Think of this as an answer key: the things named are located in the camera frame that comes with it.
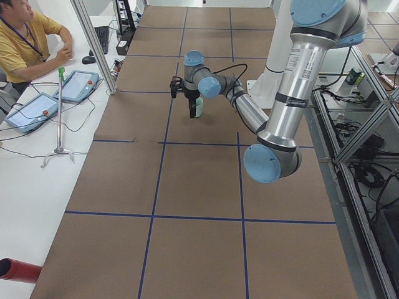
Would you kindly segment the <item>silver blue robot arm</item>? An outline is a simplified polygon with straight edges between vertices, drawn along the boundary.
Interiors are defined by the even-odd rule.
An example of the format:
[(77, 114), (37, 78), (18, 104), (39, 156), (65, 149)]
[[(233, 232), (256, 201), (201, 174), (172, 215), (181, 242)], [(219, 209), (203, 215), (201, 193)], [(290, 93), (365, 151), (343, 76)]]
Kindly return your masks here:
[(366, 1), (293, 1), (292, 49), (274, 98), (266, 115), (235, 77), (212, 73), (197, 50), (185, 54), (185, 72), (171, 95), (182, 89), (195, 117), (196, 99), (224, 95), (242, 121), (257, 136), (257, 143), (244, 153), (247, 174), (263, 184), (296, 172), (302, 156), (294, 137), (308, 106), (316, 78), (328, 50), (363, 42), (367, 31)]

